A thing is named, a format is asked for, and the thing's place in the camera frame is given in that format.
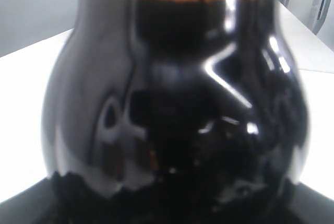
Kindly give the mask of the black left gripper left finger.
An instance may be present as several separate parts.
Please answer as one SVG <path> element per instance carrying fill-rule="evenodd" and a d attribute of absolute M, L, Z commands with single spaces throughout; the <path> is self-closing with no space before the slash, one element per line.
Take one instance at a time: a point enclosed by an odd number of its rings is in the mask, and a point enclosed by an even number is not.
<path fill-rule="evenodd" d="M 1 223 L 78 223 L 75 201 L 84 180 L 57 172 L 1 203 Z"/>

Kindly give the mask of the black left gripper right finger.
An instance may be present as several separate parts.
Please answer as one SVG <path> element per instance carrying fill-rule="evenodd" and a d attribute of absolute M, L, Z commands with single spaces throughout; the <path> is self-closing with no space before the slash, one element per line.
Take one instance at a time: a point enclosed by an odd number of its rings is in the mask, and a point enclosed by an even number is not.
<path fill-rule="evenodd" d="M 333 223 L 333 200 L 303 183 L 278 185 L 271 223 Z"/>

